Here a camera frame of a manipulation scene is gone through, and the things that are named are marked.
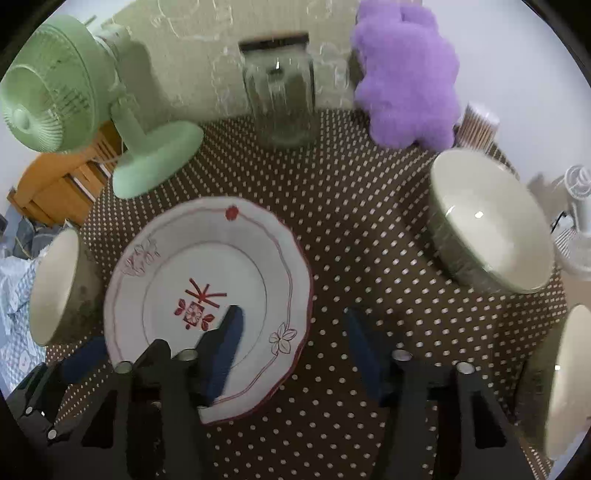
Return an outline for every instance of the wall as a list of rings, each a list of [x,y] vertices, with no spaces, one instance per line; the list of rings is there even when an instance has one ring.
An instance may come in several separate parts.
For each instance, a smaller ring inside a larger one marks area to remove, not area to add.
[[[357,1],[137,0],[117,14],[126,0],[66,0],[60,12],[83,21],[114,14],[147,46],[158,101],[149,89],[138,97],[151,126],[170,117],[202,121],[245,111],[236,41],[276,28],[310,30],[320,104],[350,106],[345,57]],[[424,3],[460,57],[456,89],[462,104],[479,100],[501,117],[499,143],[524,182],[546,197],[568,166],[591,164],[591,88],[550,27],[521,0]],[[4,193],[34,154],[4,126],[0,145],[4,210]],[[557,206],[544,204],[552,215]]]

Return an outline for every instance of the polka dot tablecloth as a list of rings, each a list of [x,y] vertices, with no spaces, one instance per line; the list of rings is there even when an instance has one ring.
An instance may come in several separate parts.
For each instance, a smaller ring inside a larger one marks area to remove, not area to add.
[[[436,154],[377,147],[359,112],[321,111],[308,148],[261,148],[248,117],[204,126],[195,158],[149,194],[120,200],[107,187],[82,229],[105,286],[124,248],[154,217],[200,196],[238,195],[293,229],[314,277],[309,341],[291,378],[248,417],[209,426],[220,478],[364,478],[387,412],[370,400],[349,357],[343,309],[363,305],[392,345],[436,364],[472,362],[504,406],[521,366],[567,313],[560,276],[533,295],[484,295],[446,276],[430,243],[428,171]],[[491,156],[506,163],[495,147]],[[48,349],[55,361],[73,346]],[[59,420],[83,411],[111,373],[108,364],[70,387]],[[425,428],[430,477],[436,406]],[[548,463],[524,444],[537,478]]]

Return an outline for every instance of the wooden chair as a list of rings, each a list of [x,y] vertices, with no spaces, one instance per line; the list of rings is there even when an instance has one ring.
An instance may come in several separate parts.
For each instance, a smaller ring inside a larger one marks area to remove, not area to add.
[[[39,155],[7,199],[23,216],[46,225],[66,219],[82,225],[115,169],[114,163],[105,162],[118,158],[121,151],[121,138],[107,122],[81,152]]]

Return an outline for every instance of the jar lid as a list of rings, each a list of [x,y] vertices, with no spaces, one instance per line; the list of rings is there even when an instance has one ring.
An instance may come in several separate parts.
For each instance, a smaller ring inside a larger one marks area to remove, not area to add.
[[[310,42],[308,32],[272,33],[263,37],[247,38],[238,43],[242,53],[255,50],[272,50],[291,45],[307,45]]]

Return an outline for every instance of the bowl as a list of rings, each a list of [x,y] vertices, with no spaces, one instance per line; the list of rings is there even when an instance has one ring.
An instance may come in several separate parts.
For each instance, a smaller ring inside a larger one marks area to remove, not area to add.
[[[41,346],[72,343],[102,321],[102,282],[78,232],[61,232],[37,267],[31,290],[30,324]]]
[[[591,312],[574,306],[526,362],[515,396],[525,437],[552,460],[566,453],[591,420]]]
[[[542,210],[482,153],[454,148],[435,159],[428,225],[449,272],[479,291],[532,293],[550,279],[554,250]]]

